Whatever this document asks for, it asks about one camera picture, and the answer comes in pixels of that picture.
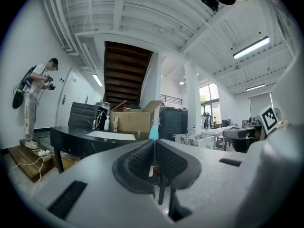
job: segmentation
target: door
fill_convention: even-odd
[[[66,81],[63,93],[60,99],[57,126],[67,126],[70,118],[70,111],[73,102],[79,102],[79,96],[81,95],[82,78],[74,70],[71,70],[68,79]]]

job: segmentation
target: railing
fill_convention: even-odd
[[[167,95],[161,95],[160,100],[164,101],[164,102],[168,102],[168,103],[178,104],[178,105],[182,104],[182,99],[175,98],[172,96],[167,96]]]

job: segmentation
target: white bottle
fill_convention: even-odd
[[[106,116],[106,120],[105,120],[105,122],[104,122],[104,130],[105,131],[109,131],[110,130],[110,120],[109,120],[109,117],[110,116]]]

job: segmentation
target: ceiling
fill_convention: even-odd
[[[43,0],[66,52],[82,59],[84,72],[103,79],[104,41],[158,52],[162,75],[179,85],[185,61],[200,82],[228,94],[272,85],[292,60],[269,0],[220,4],[215,13],[200,0]],[[233,54],[269,36],[270,43],[238,60]]]

